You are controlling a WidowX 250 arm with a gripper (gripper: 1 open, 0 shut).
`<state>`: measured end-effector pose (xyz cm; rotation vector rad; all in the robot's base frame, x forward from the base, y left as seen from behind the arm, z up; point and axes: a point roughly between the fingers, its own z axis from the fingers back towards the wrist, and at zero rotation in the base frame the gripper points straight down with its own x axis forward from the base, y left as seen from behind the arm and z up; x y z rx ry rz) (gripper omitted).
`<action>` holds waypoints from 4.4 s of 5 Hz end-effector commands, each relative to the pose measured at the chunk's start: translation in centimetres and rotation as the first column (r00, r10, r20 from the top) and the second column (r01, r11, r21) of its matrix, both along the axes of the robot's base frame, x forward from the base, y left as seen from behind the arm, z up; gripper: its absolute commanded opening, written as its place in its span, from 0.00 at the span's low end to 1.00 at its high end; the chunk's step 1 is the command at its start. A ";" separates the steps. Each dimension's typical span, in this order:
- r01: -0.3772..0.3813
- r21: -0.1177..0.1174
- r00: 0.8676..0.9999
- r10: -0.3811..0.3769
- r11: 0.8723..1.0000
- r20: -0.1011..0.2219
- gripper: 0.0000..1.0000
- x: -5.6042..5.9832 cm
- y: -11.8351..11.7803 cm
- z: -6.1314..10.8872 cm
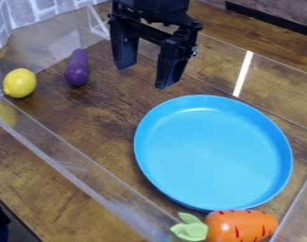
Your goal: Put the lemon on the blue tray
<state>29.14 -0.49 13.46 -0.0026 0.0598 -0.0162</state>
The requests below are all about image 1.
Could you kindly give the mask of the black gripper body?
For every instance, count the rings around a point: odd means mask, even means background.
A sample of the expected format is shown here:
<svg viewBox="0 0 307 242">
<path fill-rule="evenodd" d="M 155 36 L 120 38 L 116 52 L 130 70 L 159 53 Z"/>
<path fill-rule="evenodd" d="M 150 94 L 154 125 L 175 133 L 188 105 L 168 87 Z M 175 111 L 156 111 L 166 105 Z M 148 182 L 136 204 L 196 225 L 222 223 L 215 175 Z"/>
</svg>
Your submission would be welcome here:
<svg viewBox="0 0 307 242">
<path fill-rule="evenodd" d="M 127 38 L 142 38 L 162 43 L 171 34 L 151 27 L 151 23 L 178 26 L 179 30 L 196 35 L 203 25 L 187 14 L 188 3 L 190 0 L 112 0 L 110 38 L 122 42 Z"/>
</svg>

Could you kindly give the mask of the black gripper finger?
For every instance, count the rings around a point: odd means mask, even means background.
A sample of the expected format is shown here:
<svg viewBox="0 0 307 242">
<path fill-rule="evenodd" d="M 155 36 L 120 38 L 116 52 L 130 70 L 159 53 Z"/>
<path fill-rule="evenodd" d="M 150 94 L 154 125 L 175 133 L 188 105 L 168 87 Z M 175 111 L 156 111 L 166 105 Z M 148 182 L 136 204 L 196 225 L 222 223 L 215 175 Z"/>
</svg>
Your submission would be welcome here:
<svg viewBox="0 0 307 242">
<path fill-rule="evenodd" d="M 198 55 L 198 32 L 179 29 L 160 44 L 155 87 L 160 90 L 179 82 L 186 65 Z"/>
<path fill-rule="evenodd" d="M 138 21 L 110 21 L 112 58 L 118 69 L 126 69 L 136 63 L 139 36 L 135 24 Z"/>
</svg>

